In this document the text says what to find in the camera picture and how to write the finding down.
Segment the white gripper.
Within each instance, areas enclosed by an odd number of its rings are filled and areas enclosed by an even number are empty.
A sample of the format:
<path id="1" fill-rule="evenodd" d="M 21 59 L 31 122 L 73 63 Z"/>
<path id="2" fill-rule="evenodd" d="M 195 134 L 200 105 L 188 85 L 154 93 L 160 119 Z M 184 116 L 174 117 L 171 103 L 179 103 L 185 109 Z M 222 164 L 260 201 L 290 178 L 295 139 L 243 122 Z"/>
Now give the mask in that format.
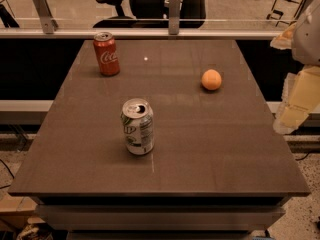
<path id="1" fill-rule="evenodd" d="M 290 134 L 320 104 L 320 0 L 313 0 L 296 24 L 274 37 L 270 46 L 279 50 L 292 46 L 293 59 L 305 64 L 297 74 L 287 74 L 273 123 L 276 133 Z"/>

